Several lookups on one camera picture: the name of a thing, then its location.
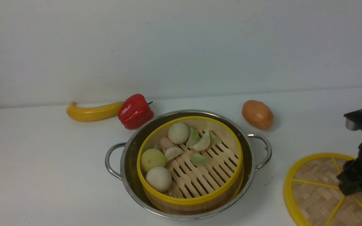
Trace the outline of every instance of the potato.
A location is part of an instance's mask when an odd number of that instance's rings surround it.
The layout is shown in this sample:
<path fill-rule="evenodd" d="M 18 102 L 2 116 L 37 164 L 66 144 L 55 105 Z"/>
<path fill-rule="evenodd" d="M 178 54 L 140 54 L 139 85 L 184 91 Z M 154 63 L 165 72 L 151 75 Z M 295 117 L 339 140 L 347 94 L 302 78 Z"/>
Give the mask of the potato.
<path fill-rule="evenodd" d="M 244 103 L 242 114 L 244 119 L 254 127 L 267 130 L 273 125 L 272 111 L 264 103 L 257 100 L 249 100 Z"/>

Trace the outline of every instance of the bamboo steamer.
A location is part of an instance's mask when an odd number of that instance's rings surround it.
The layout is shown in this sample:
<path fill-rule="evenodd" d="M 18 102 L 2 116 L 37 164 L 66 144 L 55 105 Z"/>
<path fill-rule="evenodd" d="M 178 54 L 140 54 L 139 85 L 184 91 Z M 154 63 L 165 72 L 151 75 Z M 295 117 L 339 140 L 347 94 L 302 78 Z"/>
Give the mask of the bamboo steamer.
<path fill-rule="evenodd" d="M 284 182 L 284 201 L 297 226 L 362 226 L 362 193 L 344 196 L 336 176 L 352 160 L 318 153 L 295 163 Z"/>
<path fill-rule="evenodd" d="M 146 182 L 141 157 L 144 151 L 167 136 L 169 128 L 178 122 L 197 129 L 200 136 L 204 130 L 211 130 L 222 143 L 199 152 L 213 160 L 207 166 L 198 167 L 189 157 L 195 151 L 187 148 L 185 143 L 178 145 L 185 153 L 166 164 L 173 181 L 167 191 L 160 193 Z M 158 209 L 178 215 L 200 214 L 217 209 L 238 194 L 244 173 L 242 153 L 237 136 L 225 124 L 208 117 L 182 117 L 158 127 L 145 139 L 138 153 L 137 172 L 146 196 Z"/>

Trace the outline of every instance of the pot handle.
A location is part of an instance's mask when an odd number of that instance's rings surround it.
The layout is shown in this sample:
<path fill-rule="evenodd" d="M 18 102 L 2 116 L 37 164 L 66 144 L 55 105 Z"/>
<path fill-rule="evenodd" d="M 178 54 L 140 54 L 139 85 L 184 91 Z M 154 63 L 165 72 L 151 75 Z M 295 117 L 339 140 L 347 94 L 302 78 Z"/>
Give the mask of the pot handle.
<path fill-rule="evenodd" d="M 112 176 L 115 176 L 116 178 L 122 180 L 121 178 L 121 174 L 115 172 L 115 170 L 113 170 L 110 166 L 110 156 L 111 156 L 111 153 L 113 150 L 117 149 L 117 148 L 122 148 L 122 147 L 125 147 L 127 143 L 117 143 L 115 145 L 113 145 L 108 151 L 107 151 L 107 154 L 106 154 L 106 158 L 105 158 L 105 164 L 106 164 L 106 169 L 108 170 L 108 172 L 112 175 Z"/>
<path fill-rule="evenodd" d="M 266 139 L 266 137 L 259 135 L 259 134 L 248 134 L 248 137 L 250 138 L 257 138 L 263 141 L 265 143 L 267 151 L 267 155 L 265 160 L 263 160 L 259 165 L 256 166 L 255 171 L 260 170 L 262 167 L 266 166 L 267 163 L 269 163 L 270 158 L 272 157 L 272 146 L 270 146 L 269 140 Z"/>

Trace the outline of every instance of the stainless steel pot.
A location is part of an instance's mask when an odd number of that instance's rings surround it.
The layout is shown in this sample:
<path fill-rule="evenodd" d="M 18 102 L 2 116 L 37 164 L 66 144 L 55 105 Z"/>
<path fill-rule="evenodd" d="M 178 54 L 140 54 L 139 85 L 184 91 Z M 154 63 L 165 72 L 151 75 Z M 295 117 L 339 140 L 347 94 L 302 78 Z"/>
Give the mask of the stainless steel pot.
<path fill-rule="evenodd" d="M 147 196 L 145 195 L 145 191 L 143 190 L 142 183 L 139 180 L 138 173 L 136 171 L 136 159 L 138 156 L 139 148 L 146 139 L 149 134 L 151 134 L 157 127 L 162 124 L 169 122 L 171 120 L 175 120 L 180 117 L 186 116 L 203 116 L 218 120 L 228 126 L 237 136 L 238 140 L 241 143 L 243 149 L 243 163 L 244 163 L 244 179 L 243 179 L 243 188 L 240 193 L 230 202 L 225 203 L 223 206 L 212 210 L 210 212 L 196 214 L 196 215 L 174 215 L 170 213 L 162 212 L 154 207 L 152 203 L 149 201 Z M 255 166 L 255 154 L 250 149 L 250 140 L 248 138 L 257 138 L 262 140 L 266 144 L 265 150 L 267 151 L 267 156 L 265 160 L 263 160 L 259 165 Z M 110 156 L 113 150 L 117 148 L 124 147 L 121 156 L 120 163 L 120 173 L 115 172 L 110 166 Z M 203 110 L 178 110 L 174 112 L 170 112 L 164 115 L 161 115 L 155 119 L 150 120 L 145 123 L 141 128 L 139 128 L 132 137 L 128 140 L 127 143 L 117 143 L 112 146 L 105 156 L 105 166 L 112 176 L 122 180 L 122 183 L 125 186 L 125 189 L 129 193 L 129 195 L 143 208 L 146 210 L 157 214 L 159 216 L 163 216 L 166 218 L 177 219 L 177 220 L 192 220 L 198 218 L 205 218 L 208 216 L 212 216 L 217 214 L 231 205 L 233 205 L 238 199 L 240 199 L 247 189 L 250 187 L 254 174 L 257 170 L 264 167 L 272 157 L 272 148 L 270 146 L 269 141 L 261 136 L 255 134 L 245 135 L 232 121 L 227 118 L 220 116 L 218 114 L 203 111 Z"/>

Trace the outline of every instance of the white wall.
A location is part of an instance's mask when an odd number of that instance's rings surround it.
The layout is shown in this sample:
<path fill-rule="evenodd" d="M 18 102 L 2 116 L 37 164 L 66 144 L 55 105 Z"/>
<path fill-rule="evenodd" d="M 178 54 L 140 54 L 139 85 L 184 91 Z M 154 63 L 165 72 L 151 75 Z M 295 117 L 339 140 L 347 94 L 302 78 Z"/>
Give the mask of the white wall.
<path fill-rule="evenodd" d="M 341 86 L 359 0 L 0 0 L 0 107 Z"/>

